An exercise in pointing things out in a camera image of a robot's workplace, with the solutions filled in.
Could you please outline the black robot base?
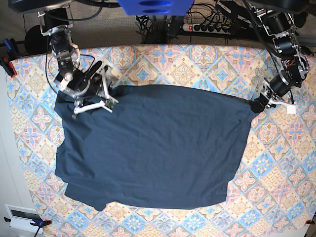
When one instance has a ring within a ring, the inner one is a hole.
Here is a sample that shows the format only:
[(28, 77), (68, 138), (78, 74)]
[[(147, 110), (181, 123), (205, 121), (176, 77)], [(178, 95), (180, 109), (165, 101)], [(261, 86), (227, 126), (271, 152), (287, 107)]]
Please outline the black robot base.
[(33, 13), (64, 7), (72, 0), (9, 0), (8, 7), (17, 13)]
[(309, 0), (248, 0), (247, 2), (257, 8), (264, 8), (275, 12), (300, 14), (306, 12), (316, 15), (316, 4)]

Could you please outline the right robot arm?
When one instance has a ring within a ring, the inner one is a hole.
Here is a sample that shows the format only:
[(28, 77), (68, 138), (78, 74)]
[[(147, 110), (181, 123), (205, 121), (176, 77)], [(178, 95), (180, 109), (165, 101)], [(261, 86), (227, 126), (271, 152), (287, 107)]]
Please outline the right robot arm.
[(40, 24), (41, 33), (50, 39), (48, 48), (57, 60), (58, 74), (53, 82), (59, 91), (74, 99), (73, 117), (99, 108), (111, 113), (118, 100), (109, 93), (109, 66), (97, 61), (86, 71), (82, 69), (80, 59), (83, 55), (71, 38), (75, 20), (68, 18), (66, 8), (49, 10), (39, 17), (44, 22)]

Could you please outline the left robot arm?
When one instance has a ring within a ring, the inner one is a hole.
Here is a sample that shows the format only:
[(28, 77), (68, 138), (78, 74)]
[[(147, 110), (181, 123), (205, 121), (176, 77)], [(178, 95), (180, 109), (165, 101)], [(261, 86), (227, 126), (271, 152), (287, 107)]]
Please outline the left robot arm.
[(244, 5), (259, 41), (271, 57), (281, 59), (282, 70), (270, 81), (263, 81), (263, 88), (252, 104), (254, 113), (261, 113), (276, 105), (295, 109), (292, 89), (302, 86), (310, 66), (295, 34), (294, 15), (300, 14), (309, 3), (295, 0), (245, 0)]

